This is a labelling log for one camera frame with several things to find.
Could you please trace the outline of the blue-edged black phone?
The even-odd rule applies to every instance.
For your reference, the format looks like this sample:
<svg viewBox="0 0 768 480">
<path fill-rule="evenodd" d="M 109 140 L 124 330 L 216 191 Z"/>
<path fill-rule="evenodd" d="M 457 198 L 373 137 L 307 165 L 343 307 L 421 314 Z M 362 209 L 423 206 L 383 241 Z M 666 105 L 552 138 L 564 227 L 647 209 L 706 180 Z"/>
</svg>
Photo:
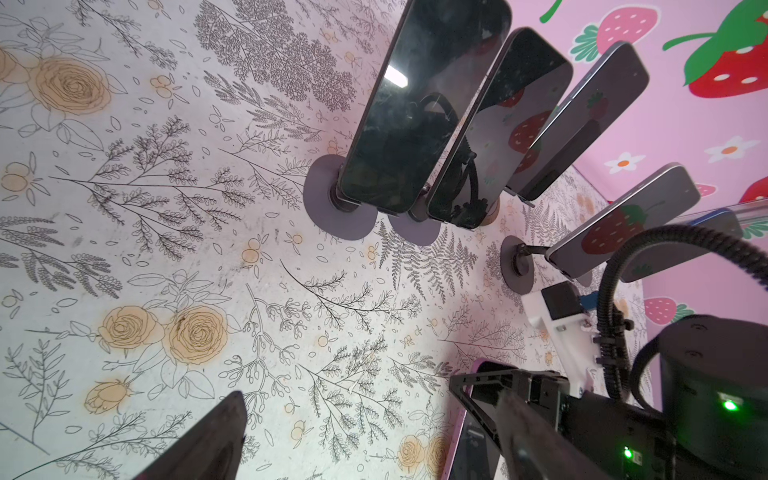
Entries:
<svg viewBox="0 0 768 480">
<path fill-rule="evenodd" d="M 700 217 L 689 218 L 682 223 L 724 232 L 736 238 L 743 237 L 737 215 L 728 208 L 713 210 Z M 629 262 L 622 272 L 621 281 L 631 283 L 641 280 L 708 253 L 708 250 L 685 243 L 653 245 L 639 252 Z"/>
</svg>

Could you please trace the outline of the pink-edged black phone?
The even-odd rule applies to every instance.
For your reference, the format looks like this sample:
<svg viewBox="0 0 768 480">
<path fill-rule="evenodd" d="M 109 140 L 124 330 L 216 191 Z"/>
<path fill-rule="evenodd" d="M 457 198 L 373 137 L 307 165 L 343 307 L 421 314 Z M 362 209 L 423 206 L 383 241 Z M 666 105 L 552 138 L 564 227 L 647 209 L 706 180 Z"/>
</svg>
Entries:
<svg viewBox="0 0 768 480">
<path fill-rule="evenodd" d="M 470 373 L 507 370 L 511 367 L 512 365 L 489 359 L 478 359 L 472 365 Z M 498 388 L 493 385 L 482 385 L 466 386 L 463 390 L 495 420 Z M 506 464 L 500 450 L 486 435 L 480 423 L 463 407 L 459 412 L 440 479 L 508 479 Z"/>
</svg>

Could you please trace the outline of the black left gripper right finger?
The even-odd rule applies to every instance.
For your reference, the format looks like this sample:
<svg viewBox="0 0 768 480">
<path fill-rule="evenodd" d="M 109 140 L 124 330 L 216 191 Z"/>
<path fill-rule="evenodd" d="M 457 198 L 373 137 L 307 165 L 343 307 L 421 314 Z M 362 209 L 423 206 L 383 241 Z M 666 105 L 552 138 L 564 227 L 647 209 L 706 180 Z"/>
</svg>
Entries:
<svg viewBox="0 0 768 480">
<path fill-rule="evenodd" d="M 510 390 L 499 394 L 496 429 L 510 479 L 609 479 Z"/>
</svg>

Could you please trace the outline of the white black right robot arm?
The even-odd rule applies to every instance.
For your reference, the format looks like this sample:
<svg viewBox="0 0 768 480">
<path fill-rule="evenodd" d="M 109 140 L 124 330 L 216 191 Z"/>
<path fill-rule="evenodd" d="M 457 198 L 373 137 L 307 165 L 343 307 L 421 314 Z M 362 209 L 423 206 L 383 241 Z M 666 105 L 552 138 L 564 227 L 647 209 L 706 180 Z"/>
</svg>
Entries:
<svg viewBox="0 0 768 480">
<path fill-rule="evenodd" d="M 637 354 L 652 359 L 662 409 L 586 392 L 554 371 L 494 365 L 449 388 L 514 479 L 763 479 L 767 475 L 767 329 L 693 315 Z"/>
</svg>

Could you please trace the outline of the silver-edged black phone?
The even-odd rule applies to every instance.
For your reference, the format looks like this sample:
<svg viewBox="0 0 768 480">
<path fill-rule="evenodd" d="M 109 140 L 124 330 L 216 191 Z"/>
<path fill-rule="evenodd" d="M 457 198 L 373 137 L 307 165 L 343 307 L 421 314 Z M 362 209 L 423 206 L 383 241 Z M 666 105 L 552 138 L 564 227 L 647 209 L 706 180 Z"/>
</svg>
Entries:
<svg viewBox="0 0 768 480">
<path fill-rule="evenodd" d="M 685 167 L 667 164 L 548 248 L 545 260 L 576 279 L 606 262 L 630 238 L 667 224 L 700 198 Z"/>
</svg>

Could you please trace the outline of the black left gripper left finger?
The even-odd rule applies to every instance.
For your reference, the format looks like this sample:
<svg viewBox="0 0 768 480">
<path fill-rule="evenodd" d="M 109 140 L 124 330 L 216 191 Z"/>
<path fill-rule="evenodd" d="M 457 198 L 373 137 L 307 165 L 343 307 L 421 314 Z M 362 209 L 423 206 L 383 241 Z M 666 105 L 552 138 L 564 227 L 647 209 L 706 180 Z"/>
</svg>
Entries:
<svg viewBox="0 0 768 480">
<path fill-rule="evenodd" d="M 235 479 L 246 425 L 243 393 L 233 391 L 135 479 Z"/>
</svg>

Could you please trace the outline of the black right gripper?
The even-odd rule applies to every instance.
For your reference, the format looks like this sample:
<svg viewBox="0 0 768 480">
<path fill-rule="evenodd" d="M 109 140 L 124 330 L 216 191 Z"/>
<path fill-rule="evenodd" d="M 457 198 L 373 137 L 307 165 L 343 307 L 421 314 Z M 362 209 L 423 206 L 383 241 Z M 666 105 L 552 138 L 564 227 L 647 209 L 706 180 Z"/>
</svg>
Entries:
<svg viewBox="0 0 768 480">
<path fill-rule="evenodd" d="M 590 392 L 573 397 L 568 380 L 554 371 L 510 368 L 452 376 L 451 394 L 480 423 L 501 454 L 496 418 L 487 415 L 463 390 L 482 385 L 498 388 L 498 399 L 505 389 L 515 393 L 609 479 L 676 476 L 675 443 L 664 423 L 631 405 Z"/>
</svg>

